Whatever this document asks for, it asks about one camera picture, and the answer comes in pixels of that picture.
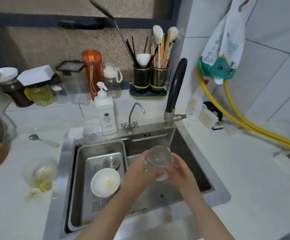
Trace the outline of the person's left hand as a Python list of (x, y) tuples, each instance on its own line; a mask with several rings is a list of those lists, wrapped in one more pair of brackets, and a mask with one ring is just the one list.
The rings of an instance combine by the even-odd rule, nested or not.
[(137, 167), (137, 159), (128, 167), (121, 190), (132, 201), (136, 199), (147, 189), (152, 181), (160, 177), (164, 172), (146, 173), (144, 168)]

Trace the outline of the person's right hand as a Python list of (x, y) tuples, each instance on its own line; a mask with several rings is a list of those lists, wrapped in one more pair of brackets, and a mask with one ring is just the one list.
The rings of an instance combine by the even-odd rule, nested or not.
[(186, 170), (177, 170), (173, 163), (165, 167), (167, 179), (174, 184), (184, 200), (190, 200), (200, 194), (199, 187), (195, 180), (194, 174), (186, 164)]

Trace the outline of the clear drinking glass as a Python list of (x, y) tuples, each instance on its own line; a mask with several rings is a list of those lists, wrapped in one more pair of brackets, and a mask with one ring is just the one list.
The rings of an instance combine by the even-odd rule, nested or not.
[(165, 167), (173, 162), (171, 151), (164, 146), (154, 146), (149, 149), (144, 158), (144, 170), (146, 173), (164, 172), (156, 181), (165, 181), (167, 173)]

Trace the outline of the person's left forearm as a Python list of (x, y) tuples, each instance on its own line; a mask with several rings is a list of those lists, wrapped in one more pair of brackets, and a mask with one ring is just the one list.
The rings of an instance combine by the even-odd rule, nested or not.
[(121, 189), (75, 240), (114, 240), (124, 218), (142, 192)]

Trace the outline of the person's right forearm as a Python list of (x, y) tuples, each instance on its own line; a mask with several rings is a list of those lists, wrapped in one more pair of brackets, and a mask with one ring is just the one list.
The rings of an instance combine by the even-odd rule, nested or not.
[(181, 191), (204, 240), (235, 240), (199, 190)]

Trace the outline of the stainless steel sink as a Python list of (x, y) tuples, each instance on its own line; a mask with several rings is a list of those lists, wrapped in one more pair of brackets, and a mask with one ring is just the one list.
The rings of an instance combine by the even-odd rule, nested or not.
[[(178, 154), (193, 172), (199, 189), (211, 207), (226, 204), (231, 199), (216, 172), (195, 144), (182, 122), (166, 126), (163, 122), (141, 125), (132, 134), (123, 130), (103, 136), (96, 127), (85, 127), (82, 135), (74, 136), (74, 128), (64, 136), (58, 173), (48, 211), (43, 240), (74, 240), (83, 229), (71, 232), (67, 228), (68, 209), (75, 170), (75, 158), (80, 146), (120, 140), (123, 141), (127, 167), (145, 150), (153, 146), (167, 147)], [(139, 236), (152, 228), (191, 215), (176, 187), (167, 181), (154, 182), (131, 207), (115, 240)]]

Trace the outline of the steel sink drain plug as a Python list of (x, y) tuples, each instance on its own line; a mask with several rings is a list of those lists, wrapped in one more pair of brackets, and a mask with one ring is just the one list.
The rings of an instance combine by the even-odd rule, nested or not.
[(117, 158), (105, 158), (103, 161), (104, 168), (112, 168), (117, 170), (120, 166), (120, 161)]

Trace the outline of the small chrome tap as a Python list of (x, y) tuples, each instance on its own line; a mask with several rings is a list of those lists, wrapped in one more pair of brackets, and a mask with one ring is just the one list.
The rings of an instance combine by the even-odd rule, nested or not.
[(139, 106), (139, 108), (141, 109), (142, 113), (143, 114), (146, 114), (143, 106), (140, 103), (136, 102), (136, 103), (133, 104), (132, 109), (131, 109), (131, 111), (129, 113), (129, 116), (128, 116), (128, 122), (121, 123), (121, 129), (123, 131), (125, 131), (127, 134), (134, 133), (134, 129), (137, 128), (137, 127), (139, 127), (137, 121), (131, 121), (131, 116), (132, 116), (132, 113), (133, 113), (133, 111), (134, 111), (134, 109), (135, 109), (136, 106)]

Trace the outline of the white ceramic bowl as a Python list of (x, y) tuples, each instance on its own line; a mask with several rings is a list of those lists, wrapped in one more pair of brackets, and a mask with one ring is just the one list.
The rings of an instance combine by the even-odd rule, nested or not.
[(120, 174), (115, 169), (101, 169), (91, 180), (91, 191), (97, 197), (107, 198), (119, 189), (120, 181)]

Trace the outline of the white pump soap bottle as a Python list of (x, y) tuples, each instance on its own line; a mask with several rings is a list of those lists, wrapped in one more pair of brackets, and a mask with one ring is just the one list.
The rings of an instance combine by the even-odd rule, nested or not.
[(98, 111), (100, 127), (104, 136), (117, 133), (113, 98), (107, 94), (107, 87), (103, 82), (97, 82), (100, 91), (94, 98), (96, 110)]

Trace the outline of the steel perforated drain tray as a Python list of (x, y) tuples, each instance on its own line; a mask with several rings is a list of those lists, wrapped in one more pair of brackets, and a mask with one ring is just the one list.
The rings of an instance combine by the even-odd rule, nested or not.
[(77, 150), (67, 219), (67, 228), (71, 232), (88, 226), (120, 189), (119, 187), (107, 198), (97, 197), (91, 191), (91, 180), (99, 170), (104, 169), (105, 158), (119, 159), (120, 166), (116, 171), (120, 174), (121, 186), (127, 170), (127, 156), (123, 141), (86, 144)]

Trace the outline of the black and gold utensil holder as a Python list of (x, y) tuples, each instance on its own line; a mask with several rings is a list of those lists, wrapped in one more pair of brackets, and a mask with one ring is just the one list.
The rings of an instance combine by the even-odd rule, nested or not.
[(170, 68), (133, 68), (129, 94), (136, 99), (162, 99), (167, 96), (170, 76)]

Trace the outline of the black curved faucet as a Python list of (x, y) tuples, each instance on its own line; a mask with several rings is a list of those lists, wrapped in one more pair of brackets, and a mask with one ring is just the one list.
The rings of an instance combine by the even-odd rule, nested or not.
[(172, 126), (174, 122), (181, 121), (187, 117), (186, 114), (175, 114), (175, 106), (186, 72), (187, 63), (187, 59), (185, 57), (182, 58), (175, 70), (167, 99), (166, 109), (164, 111), (164, 124), (166, 126)]

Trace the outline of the clear bottle with white lid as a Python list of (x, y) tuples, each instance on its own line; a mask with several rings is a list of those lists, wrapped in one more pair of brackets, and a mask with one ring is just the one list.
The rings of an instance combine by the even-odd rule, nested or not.
[(121, 82), (123, 75), (120, 68), (112, 64), (105, 64), (103, 68), (103, 82), (107, 87), (107, 94), (113, 99), (118, 99), (122, 95)]

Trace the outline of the white ceramic spoon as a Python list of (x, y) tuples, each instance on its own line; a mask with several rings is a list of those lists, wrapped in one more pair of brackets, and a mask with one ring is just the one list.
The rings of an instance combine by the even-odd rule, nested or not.
[(136, 60), (141, 69), (147, 67), (150, 59), (151, 59), (151, 54), (149, 53), (140, 53), (140, 54), (137, 54), (136, 56)]

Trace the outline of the glass cup with yellow liquid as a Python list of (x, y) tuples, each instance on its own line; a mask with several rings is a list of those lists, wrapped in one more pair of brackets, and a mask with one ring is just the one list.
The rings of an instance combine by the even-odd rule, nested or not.
[(30, 174), (31, 186), (39, 189), (45, 193), (52, 189), (52, 184), (55, 180), (57, 173), (57, 162), (49, 158), (43, 160), (35, 165), (32, 173)]

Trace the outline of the green gas valve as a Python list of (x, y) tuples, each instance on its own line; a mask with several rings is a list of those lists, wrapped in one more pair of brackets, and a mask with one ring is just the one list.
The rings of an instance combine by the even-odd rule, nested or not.
[(204, 61), (204, 57), (199, 58), (198, 66), (203, 76), (209, 77), (215, 80), (225, 80), (231, 79), (237, 69), (238, 64), (231, 61), (227, 62), (224, 56), (219, 56), (217, 58), (208, 57), (207, 60), (213, 60), (213, 64), (208, 64)]

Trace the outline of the orange water bottle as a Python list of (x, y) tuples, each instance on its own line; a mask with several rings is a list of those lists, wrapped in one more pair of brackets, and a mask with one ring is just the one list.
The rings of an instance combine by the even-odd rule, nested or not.
[(97, 83), (102, 81), (103, 77), (102, 55), (98, 50), (86, 49), (82, 52), (82, 59), (86, 71), (91, 99), (94, 101), (94, 98), (100, 91)]

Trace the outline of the clear container with black lid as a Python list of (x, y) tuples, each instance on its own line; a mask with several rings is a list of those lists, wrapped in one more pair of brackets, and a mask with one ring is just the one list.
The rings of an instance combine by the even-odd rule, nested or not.
[(80, 60), (65, 60), (58, 64), (55, 69), (65, 86), (71, 103), (89, 105), (91, 94), (84, 62)]

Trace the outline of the bundle of light chopsticks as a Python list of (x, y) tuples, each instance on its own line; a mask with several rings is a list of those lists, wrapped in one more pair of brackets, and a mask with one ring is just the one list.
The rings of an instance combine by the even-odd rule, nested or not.
[(154, 36), (151, 38), (151, 56), (154, 58), (151, 60), (151, 65), (155, 68), (165, 69), (167, 67), (168, 55), (170, 54), (171, 45), (171, 32), (163, 34), (161, 43), (158, 45)]

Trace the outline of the bundle of dark chopsticks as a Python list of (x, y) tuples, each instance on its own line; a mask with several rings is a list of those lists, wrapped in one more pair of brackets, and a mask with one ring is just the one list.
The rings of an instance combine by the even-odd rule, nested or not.
[(128, 48), (128, 50), (131, 52), (133, 66), (134, 66), (135, 68), (140, 68), (139, 65), (138, 65), (138, 62), (137, 62), (137, 60), (136, 60), (137, 53), (136, 53), (136, 49), (135, 49), (134, 37), (131, 36), (131, 42), (127, 39), (127, 40), (126, 40), (126, 44), (127, 44), (127, 48)]

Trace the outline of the jar with yellow contents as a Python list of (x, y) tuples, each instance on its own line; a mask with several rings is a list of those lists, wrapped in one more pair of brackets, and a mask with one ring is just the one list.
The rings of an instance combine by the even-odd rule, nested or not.
[(55, 102), (55, 96), (49, 84), (26, 86), (24, 93), (37, 106), (45, 107)]

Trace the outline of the white rice paddle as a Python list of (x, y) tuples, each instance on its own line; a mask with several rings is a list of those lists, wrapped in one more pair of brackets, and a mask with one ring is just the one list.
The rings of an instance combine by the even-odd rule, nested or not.
[(161, 28), (161, 26), (159, 25), (153, 26), (153, 35), (154, 35), (155, 43), (160, 44), (162, 42), (163, 35), (164, 35), (163, 29)]

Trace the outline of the white bottle brush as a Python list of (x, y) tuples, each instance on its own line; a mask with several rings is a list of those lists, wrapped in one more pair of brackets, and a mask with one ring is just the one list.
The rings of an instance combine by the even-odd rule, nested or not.
[(178, 35), (179, 35), (178, 28), (175, 27), (175, 26), (170, 27), (168, 29), (168, 38), (167, 38), (167, 41), (169, 43), (174, 42), (177, 39)]

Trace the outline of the white printed plastic bag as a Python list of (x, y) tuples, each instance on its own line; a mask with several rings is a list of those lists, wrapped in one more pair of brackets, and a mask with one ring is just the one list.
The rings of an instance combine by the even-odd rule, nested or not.
[[(232, 0), (231, 7), (223, 19), (219, 22), (215, 31), (209, 38), (200, 57), (204, 57), (204, 61), (213, 64), (213, 60), (207, 58), (217, 58), (224, 56), (227, 62), (235, 62), (238, 64), (242, 58), (244, 42), (245, 42), (245, 25), (246, 21), (243, 13), (238, 12), (238, 7), (245, 0)], [(222, 80), (216, 80), (217, 85), (223, 84)]]

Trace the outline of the white cardboard box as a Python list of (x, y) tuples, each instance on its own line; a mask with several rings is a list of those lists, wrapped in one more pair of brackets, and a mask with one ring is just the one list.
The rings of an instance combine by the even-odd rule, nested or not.
[(37, 68), (32, 68), (26, 71), (23, 71), (21, 74), (17, 76), (17, 80), (23, 86), (29, 86), (45, 81), (51, 80), (54, 75), (53, 69), (50, 65), (44, 65)]

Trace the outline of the jar with dark contents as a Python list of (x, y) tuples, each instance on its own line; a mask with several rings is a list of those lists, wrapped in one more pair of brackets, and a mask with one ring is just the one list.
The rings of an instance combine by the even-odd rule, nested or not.
[(29, 107), (34, 104), (34, 102), (26, 96), (25, 87), (16, 78), (1, 83), (1, 89), (19, 108)]

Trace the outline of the small white dish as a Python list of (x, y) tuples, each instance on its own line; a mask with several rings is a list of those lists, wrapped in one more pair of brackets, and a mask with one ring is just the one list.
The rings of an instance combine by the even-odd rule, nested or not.
[(0, 68), (0, 83), (6, 83), (15, 79), (18, 75), (18, 69), (13, 67)]

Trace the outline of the black wall fitting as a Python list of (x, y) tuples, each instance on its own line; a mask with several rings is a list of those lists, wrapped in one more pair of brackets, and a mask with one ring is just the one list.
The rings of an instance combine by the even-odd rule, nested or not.
[(211, 101), (205, 101), (203, 102), (203, 104), (207, 107), (209, 111), (211, 111), (218, 117), (218, 121), (222, 121), (223, 113)]

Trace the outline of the long steel handled ladle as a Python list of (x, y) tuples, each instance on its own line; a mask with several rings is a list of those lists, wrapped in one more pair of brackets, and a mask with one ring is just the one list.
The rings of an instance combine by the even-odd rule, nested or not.
[(120, 28), (118, 27), (118, 25), (117, 25), (117, 23), (116, 23), (115, 17), (110, 13), (110, 11), (109, 11), (107, 8), (105, 8), (103, 5), (101, 5), (100, 3), (96, 2), (95, 0), (89, 0), (89, 2), (90, 2), (90, 3), (91, 3), (91, 4), (92, 4), (92, 5), (93, 5), (93, 6), (94, 6), (98, 11), (100, 11), (102, 14), (104, 14), (105, 16), (107, 16), (108, 18), (110, 18), (110, 19), (114, 22), (115, 27), (116, 27), (116, 29), (118, 30), (119, 35), (121, 36), (121, 39), (123, 40), (123, 43), (124, 43), (124, 45), (125, 45), (125, 47), (126, 47), (126, 49), (127, 49), (127, 52), (128, 52), (128, 54), (129, 54), (129, 56), (130, 56), (132, 62), (133, 62), (134, 67), (137, 67), (139, 64), (138, 64), (138, 62), (137, 62), (137, 60), (136, 60), (136, 57), (135, 57), (135, 55), (134, 55), (134, 53), (133, 53), (133, 51), (132, 51), (132, 49), (131, 49), (131, 46), (130, 46), (130, 44), (129, 44), (129, 41), (128, 41), (128, 40), (125, 40), (125, 38), (124, 38), (122, 32), (120, 31)]

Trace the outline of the red wall hook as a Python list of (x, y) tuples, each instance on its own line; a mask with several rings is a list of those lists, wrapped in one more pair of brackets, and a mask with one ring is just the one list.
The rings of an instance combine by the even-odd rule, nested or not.
[(238, 12), (241, 12), (242, 9), (243, 9), (243, 7), (244, 7), (245, 5), (247, 5), (247, 3), (248, 3), (249, 1), (250, 1), (250, 0), (245, 0), (243, 3), (241, 3), (241, 5), (238, 7)]

